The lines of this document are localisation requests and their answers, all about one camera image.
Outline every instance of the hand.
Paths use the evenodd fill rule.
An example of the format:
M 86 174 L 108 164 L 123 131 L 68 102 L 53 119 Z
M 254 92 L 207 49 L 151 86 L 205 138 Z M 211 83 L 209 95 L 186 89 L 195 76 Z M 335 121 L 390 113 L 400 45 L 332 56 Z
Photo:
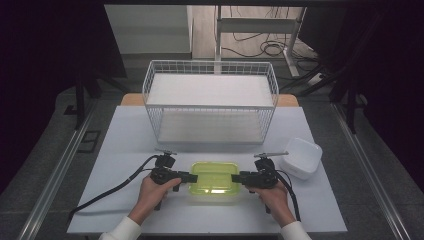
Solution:
M 271 189 L 252 188 L 246 186 L 249 191 L 259 194 L 262 202 L 271 209 L 271 215 L 278 222 L 280 227 L 284 227 L 292 222 L 295 222 L 287 202 L 287 189 L 283 183 L 278 183 Z
M 174 178 L 163 185 L 158 185 L 148 175 L 141 183 L 138 201 L 128 217 L 141 225 L 150 213 L 152 213 L 155 206 L 166 196 L 168 189 L 180 183 L 181 178 Z

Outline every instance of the translucent lid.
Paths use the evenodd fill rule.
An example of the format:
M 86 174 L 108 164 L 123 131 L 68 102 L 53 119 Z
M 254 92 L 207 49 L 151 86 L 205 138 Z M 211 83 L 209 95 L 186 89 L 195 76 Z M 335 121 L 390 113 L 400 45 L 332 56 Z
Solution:
M 238 194 L 240 186 L 231 181 L 231 174 L 239 174 L 235 163 L 197 162 L 191 173 L 198 175 L 197 183 L 189 187 L 193 195 L 232 196 Z

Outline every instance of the wire basket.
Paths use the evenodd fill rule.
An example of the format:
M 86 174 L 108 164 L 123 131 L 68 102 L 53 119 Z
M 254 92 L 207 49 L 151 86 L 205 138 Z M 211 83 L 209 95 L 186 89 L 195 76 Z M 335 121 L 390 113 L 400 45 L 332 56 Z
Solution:
M 159 143 L 261 144 L 278 85 L 266 62 L 152 61 L 143 98 Z

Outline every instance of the floor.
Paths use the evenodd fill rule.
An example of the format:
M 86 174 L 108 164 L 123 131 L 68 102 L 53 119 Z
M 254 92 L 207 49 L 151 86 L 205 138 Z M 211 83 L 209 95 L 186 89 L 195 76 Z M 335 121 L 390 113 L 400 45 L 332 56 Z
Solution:
M 204 14 L 201 15 L 205 19 L 199 18 L 198 22 L 206 21 L 210 17 L 213 19 L 213 7 L 202 11 L 204 11 Z M 247 14 L 242 8 L 239 11 L 243 16 Z M 264 13 L 267 13 L 266 9 L 261 11 L 259 15 L 262 16 Z M 195 32 L 194 36 L 202 44 L 206 41 L 205 39 L 211 40 L 211 35 L 200 38 L 199 32 Z M 237 48 L 239 51 L 246 50 L 246 54 L 254 54 L 254 49 L 257 49 L 257 44 L 260 44 L 261 41 L 258 40 L 256 43 L 240 48 L 237 48 L 239 47 L 237 44 L 224 45 L 225 42 L 223 42 L 223 46 Z M 193 46 L 193 56 L 197 56 L 197 58 L 212 58 L 213 48 L 210 50 L 206 45 L 202 46 L 196 42 L 194 42 Z M 307 47 L 302 46 L 301 43 L 298 46 L 305 53 L 310 51 Z M 228 55 L 227 57 L 236 58 L 237 56 Z M 137 56 L 123 56 L 123 59 L 128 78 L 119 80 L 133 92 L 140 92 L 149 59 Z M 279 58 L 270 59 L 270 61 L 277 76 L 290 78 L 284 61 Z M 279 79 L 280 85 L 290 82 L 291 80 Z M 123 96 L 122 92 L 103 81 L 99 80 L 99 84 L 103 94 L 96 101 L 97 105 L 94 109 L 93 118 L 87 129 L 88 131 L 98 131 L 99 140 L 95 145 L 93 143 L 82 143 L 79 145 L 79 150 L 92 148 L 92 151 L 79 151 L 75 154 L 44 222 L 40 226 L 36 239 L 84 239 L 83 236 L 66 234 L 67 215 L 78 204 L 115 107 L 120 104 Z M 311 233 L 311 237 L 313 239 L 395 239 L 328 101 L 327 94 L 330 90 L 331 85 L 307 97 L 298 98 L 298 100 L 300 106 L 304 109 L 315 142 L 324 150 L 322 162 L 348 232 L 332 234 Z M 59 94 L 56 100 L 56 112 L 49 126 L 44 131 L 22 169 L 0 196 L 0 239 L 16 239 L 19 236 L 58 159 L 62 156 L 70 138 L 74 134 L 75 116 L 63 114 L 68 105 L 74 104 L 74 89 L 71 88 Z M 424 229 L 424 219 L 422 218 L 424 216 L 424 194 L 369 125 L 361 109 L 356 111 L 355 123 L 357 137 L 404 220 L 411 239 L 424 239 L 424 231 L 422 230 Z M 243 237 L 243 239 L 246 238 L 259 239 L 258 237 Z M 219 237 L 218 239 L 227 239 L 227 237 Z

